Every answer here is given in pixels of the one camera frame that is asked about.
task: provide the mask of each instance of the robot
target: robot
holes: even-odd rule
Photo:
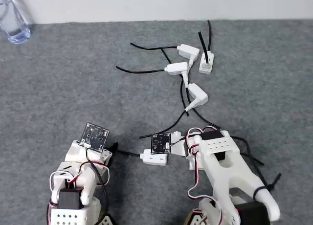
[[[104,148],[109,132],[87,123],[81,139],[72,142],[65,160],[51,174],[48,225],[115,224],[106,208],[99,217],[101,204],[93,196],[97,186],[103,187],[105,194],[104,185],[110,180],[108,164],[115,150]],[[169,153],[189,161],[196,183],[188,190],[188,197],[201,201],[187,217],[186,225],[269,225],[279,219],[279,206],[269,192],[273,185],[252,173],[233,138],[212,126],[191,128],[185,136],[180,132],[161,133],[152,136],[151,149],[140,155],[144,163],[154,165],[166,165],[157,159],[167,159]],[[199,182],[199,170],[208,176],[212,196],[192,195]],[[242,195],[233,195],[233,188],[240,189]]]
[[[104,185],[110,180],[108,163],[112,152],[104,148],[109,132],[87,123],[80,141],[72,141],[65,160],[50,175],[48,225],[114,224],[106,211],[99,218],[101,204],[93,196],[96,187],[102,186],[97,184],[97,180],[102,181],[97,175],[108,175]]]

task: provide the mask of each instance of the white connector plug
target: white connector plug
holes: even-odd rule
[[[165,69],[166,72],[170,75],[182,75],[182,78],[184,79],[185,87],[188,87],[188,72],[189,67],[187,62],[181,62],[181,63],[174,63],[169,64]]]
[[[197,60],[200,50],[198,48],[181,44],[177,46],[177,50],[180,56],[189,59],[188,65],[191,68],[191,66],[194,64],[194,62]]]
[[[149,165],[162,165],[165,166],[167,163],[167,154],[151,154],[151,149],[143,150],[143,153],[140,154],[140,159],[143,163]]]
[[[199,72],[210,74],[212,72],[212,66],[214,61],[214,54],[211,51],[207,51],[208,63],[205,60],[205,53],[202,53]]]
[[[185,109],[187,112],[197,106],[205,104],[208,101],[207,94],[195,83],[190,83],[188,90],[194,100]]]

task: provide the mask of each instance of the black wire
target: black wire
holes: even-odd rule
[[[240,153],[240,155],[243,155],[243,156],[248,157],[248,158],[251,159],[251,157],[250,157],[247,153]],[[252,157],[252,159],[253,159],[254,161],[258,162],[260,165],[265,165],[263,162],[261,162],[260,160],[258,160],[258,159],[255,158],[255,157]]]
[[[160,49],[167,49],[167,48],[177,48],[176,45],[167,45],[167,46],[159,46],[159,47],[144,47],[144,46],[136,45],[135,43],[131,43],[131,45],[139,49],[143,49],[143,50],[160,50]]]
[[[198,35],[199,35],[200,42],[201,42],[201,45],[202,45],[202,48],[203,48],[203,51],[205,54],[205,61],[206,61],[206,63],[209,63],[209,57],[207,56],[207,51],[206,51],[205,43],[204,43],[201,32],[198,32]]]
[[[171,129],[171,128],[173,128],[174,126],[177,125],[177,123],[179,122],[179,120],[181,119],[181,117],[182,117],[185,113],[186,113],[186,110],[184,110],[184,111],[181,113],[181,115],[179,116],[179,118],[177,119],[177,121],[176,121],[173,125],[171,125],[169,128],[167,128],[167,129],[165,129],[165,130],[163,130],[163,131],[154,133],[154,134],[140,136],[139,138],[147,138],[147,137],[151,137],[151,136],[153,136],[153,135],[157,135],[157,134],[160,134],[160,133],[163,133],[163,132],[168,131],[169,129]]]
[[[165,53],[165,51],[163,49],[161,49],[163,55],[165,56],[165,58],[167,59],[168,63],[172,63],[172,61],[170,60],[170,58],[168,58],[167,54]],[[182,75],[179,75],[181,77],[181,83],[180,83],[180,98],[181,98],[181,102],[182,102],[182,105],[184,106],[184,109],[186,109],[186,104],[185,104],[185,100],[184,100],[184,96],[182,94],[182,90],[183,90],[183,83],[184,83],[184,80],[183,80],[183,77]]]
[[[131,70],[126,70],[123,69],[119,66],[115,66],[117,69],[123,71],[123,72],[128,72],[128,73],[136,73],[136,74],[144,74],[144,73],[153,73],[153,72],[162,72],[164,69],[157,69],[157,70],[149,70],[149,71],[131,71]]]
[[[104,208],[104,213],[102,214],[102,216],[99,218],[98,222],[96,222],[94,225],[99,225],[100,223],[102,223],[102,221],[104,220],[105,216],[107,215],[108,213],[108,209],[109,209],[109,197],[108,197],[108,194],[106,192],[106,187],[103,183],[103,180],[101,178],[101,175],[99,174],[98,170],[97,170],[97,167],[93,164],[93,162],[89,159],[88,157],[88,148],[86,148],[86,158],[88,160],[88,162],[90,163],[91,167],[93,168],[94,172],[96,173],[99,181],[100,181],[100,184],[101,184],[101,188],[102,188],[102,192],[103,192],[103,195],[105,196],[105,201],[106,201],[106,206]]]
[[[188,102],[191,103],[190,94],[189,94],[188,88],[186,88],[186,93],[187,93]],[[206,120],[203,116],[201,116],[200,113],[198,113],[198,111],[197,111],[196,109],[192,109],[192,110],[195,112],[195,114],[196,114],[202,121],[206,122],[206,123],[207,123],[208,125],[210,125],[210,126],[214,126],[215,128],[220,129],[220,127],[219,127],[218,125],[215,125],[214,123],[212,123],[212,122]]]
[[[120,150],[120,149],[117,149],[117,152],[119,152],[119,153],[121,153],[121,154],[124,154],[124,155],[137,157],[137,158],[140,157],[140,154],[127,152],[127,151]]]
[[[210,21],[207,21],[207,24],[209,25],[209,45],[207,46],[207,50],[211,50],[212,26]]]
[[[170,58],[168,58],[168,56],[167,56],[167,54],[165,53],[165,51],[164,51],[163,49],[161,49],[161,51],[162,51],[163,55],[165,56],[165,58],[167,59],[168,63],[171,64],[172,62],[171,62]]]
[[[184,79],[182,79],[182,80],[181,80],[181,83],[180,83],[180,98],[181,98],[182,105],[184,106],[184,109],[186,109],[186,104],[185,104],[184,96],[183,96],[183,94],[182,94],[182,90],[184,89],[184,88],[183,88],[183,85],[184,85]]]
[[[245,145],[246,145],[246,151],[248,152],[249,157],[250,158],[253,157],[252,154],[251,154],[250,145],[249,145],[248,141],[245,138],[241,138],[241,137],[237,137],[237,136],[231,136],[231,137],[233,139],[237,139],[237,140],[240,140],[240,141],[244,142]],[[268,182],[265,180],[265,178],[264,178],[261,170],[259,169],[259,167],[255,164],[255,162],[253,160],[251,160],[251,163],[252,163],[253,167],[255,168],[257,174],[259,175],[262,183],[265,185],[265,187],[268,187]]]
[[[252,156],[252,154],[251,154],[251,150],[250,150],[249,143],[248,143],[248,141],[247,141],[246,139],[244,139],[244,138],[242,138],[242,137],[237,137],[237,136],[231,136],[231,137],[232,137],[233,139],[237,139],[237,140],[240,140],[240,141],[244,142],[245,145],[246,145],[246,150],[247,150],[247,152],[248,152],[248,155],[249,155],[250,159],[253,158],[253,156]],[[253,167],[255,168],[255,170],[257,171],[257,173],[258,173],[258,175],[259,175],[259,177],[260,177],[262,183],[265,185],[266,189],[267,189],[268,191],[274,190],[275,185],[276,185],[276,183],[280,180],[282,174],[279,173],[279,174],[276,176],[274,182],[271,183],[271,184],[268,184],[268,183],[266,182],[266,180],[265,180],[265,178],[264,178],[262,172],[260,171],[259,167],[255,164],[255,162],[254,162],[253,160],[251,160],[251,163],[252,163]],[[262,186],[262,187],[259,187],[259,188],[257,188],[257,189],[254,191],[253,199],[255,199],[255,196],[256,196],[257,192],[258,192],[259,190],[261,190],[261,189],[264,189],[264,187],[263,187],[263,186]]]

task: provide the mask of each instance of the circuit board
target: circuit board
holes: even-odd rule
[[[171,133],[153,135],[151,138],[151,154],[171,152]]]
[[[87,123],[79,145],[102,153],[109,132],[109,130],[103,127]]]

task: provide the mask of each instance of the water bottle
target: water bottle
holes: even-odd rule
[[[0,0],[0,29],[14,44],[21,44],[30,37],[30,30],[12,0]]]

